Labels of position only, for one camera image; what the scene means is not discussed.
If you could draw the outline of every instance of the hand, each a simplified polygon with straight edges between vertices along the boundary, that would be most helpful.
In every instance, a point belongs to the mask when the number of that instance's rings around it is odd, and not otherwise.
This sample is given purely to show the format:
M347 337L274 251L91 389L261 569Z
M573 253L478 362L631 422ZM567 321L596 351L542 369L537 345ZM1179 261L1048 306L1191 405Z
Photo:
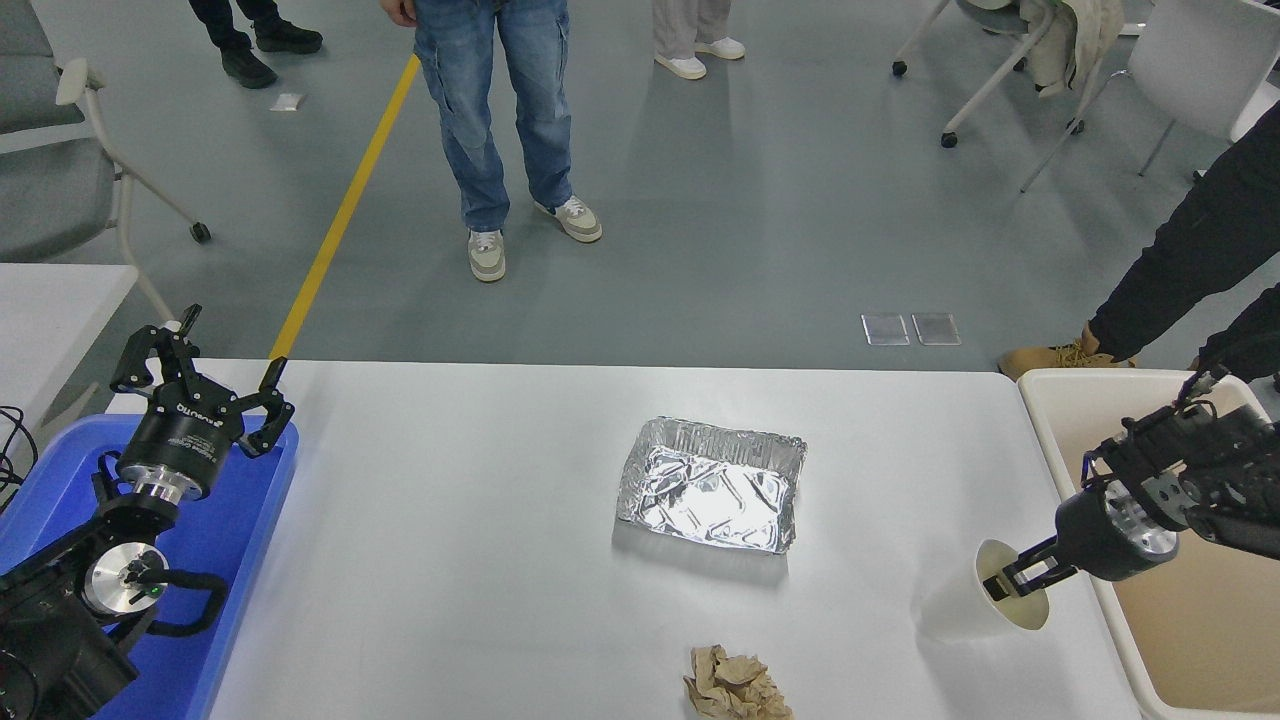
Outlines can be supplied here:
M387 17L401 27L417 27L417 10L413 9L413 0L378 0L378 4L387 12Z

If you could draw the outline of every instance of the chair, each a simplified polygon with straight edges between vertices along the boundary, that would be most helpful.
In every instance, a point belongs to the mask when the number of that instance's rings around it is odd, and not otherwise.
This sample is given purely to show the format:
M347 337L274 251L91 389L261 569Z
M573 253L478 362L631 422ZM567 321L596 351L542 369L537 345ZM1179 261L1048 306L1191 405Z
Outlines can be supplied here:
M1128 69L1106 78L1085 99L1073 124L1112 78L1133 78L1142 94L1172 118L1138 170L1143 176L1178 123L1230 142L1248 132L1280 101L1280 88L1266 82L1277 58L1280 10L1256 0L1160 0L1134 41ZM1027 192L1069 135L1070 127L1020 192Z
M49 259L114 227L125 260L138 268L138 287L164 320L172 320L173 311L129 246L134 181L186 218L197 242L209 240L209 228L140 174L108 140L97 101L101 82L88 64L72 60L60 78L58 73L31 3L0 0L0 260ZM83 123L84 114L91 136L67 140L69 133L56 129ZM119 193L115 181L120 181Z
M1041 41L1050 28L1050 23L1041 23L1038 28L1030 31L1027 26L1027 20L1024 20L1020 15L1019 3L1016 1L996 10L987 10L979 8L969 0L938 0L938 4L934 5L933 10L931 10L928 15L925 15L924 20L915 28L915 32L911 33L911 37L908 38L906 44L902 45L902 47L893 55L892 70L895 77L902 77L906 74L906 60L904 58L920 42L924 35L929 31L929 27L933 26L933 22L940 14L942 14L942 10L948 3L952 1L987 32L993 35L1023 36L1023 41L1014 49L1009 59L996 68L996 72L992 73L980 88L978 88L978 92L975 92L973 97L970 97L969 101L960 108L955 117L947 122L946 127L942 128L942 147L956 146L960 141L959 136L956 136L956 128L960 127L960 123L963 123L965 118L968 118L969 114L973 113L973 110L982 104L982 101L986 100L993 90L996 90L1000 81L1005 79L1010 72L1020 72L1027 65L1027 53ZM1048 8L1048 0L1021 1L1043 5L1047 13L1052 12ZM1093 74L1089 76L1091 81L1096 77L1096 72L1097 68L1094 68Z

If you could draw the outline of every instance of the aluminum foil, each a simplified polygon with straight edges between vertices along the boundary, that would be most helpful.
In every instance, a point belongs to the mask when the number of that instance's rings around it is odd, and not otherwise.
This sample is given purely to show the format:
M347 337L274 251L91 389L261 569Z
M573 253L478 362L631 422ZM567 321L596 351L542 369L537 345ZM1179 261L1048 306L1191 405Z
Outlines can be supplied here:
M655 418L622 468L618 519L717 547L786 552L806 450L797 437Z

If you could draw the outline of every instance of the jeans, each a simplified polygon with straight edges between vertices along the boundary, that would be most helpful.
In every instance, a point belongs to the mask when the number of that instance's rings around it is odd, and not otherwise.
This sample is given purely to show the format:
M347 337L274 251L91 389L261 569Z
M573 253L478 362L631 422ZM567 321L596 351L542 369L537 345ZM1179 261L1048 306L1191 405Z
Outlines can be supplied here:
M248 50L253 46L247 35L236 29L230 0L189 0L189 3L196 17L205 23L209 40L212 40L219 50ZM236 0L236 4L250 22L260 23L260 28L261 23L270 24L280 19L280 10L274 0Z
M1280 251L1280 104L1224 152L1178 205L1093 319L1098 350L1132 357L1197 302ZM1266 290L1199 351L1252 380L1280 370L1280 286Z
M490 132L494 27L516 91L516 131L525 150L529 193L547 209L563 205L573 193L564 100L567 1L413 0L413 53L440 108L440 140L462 192L462 222L476 232L502 229L511 209Z

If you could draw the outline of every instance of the white paper cup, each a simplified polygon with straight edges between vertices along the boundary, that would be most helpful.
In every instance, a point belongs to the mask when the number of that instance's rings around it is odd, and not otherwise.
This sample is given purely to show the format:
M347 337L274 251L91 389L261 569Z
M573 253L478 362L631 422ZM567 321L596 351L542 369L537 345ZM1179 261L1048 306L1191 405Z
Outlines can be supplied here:
M1014 548L1000 541L983 541L973 561L943 577L942 584L925 596L916 625L920 633L950 643L1043 628L1048 620L1048 596L1043 589L996 602L982 587L982 580L1014 560L1018 560Z

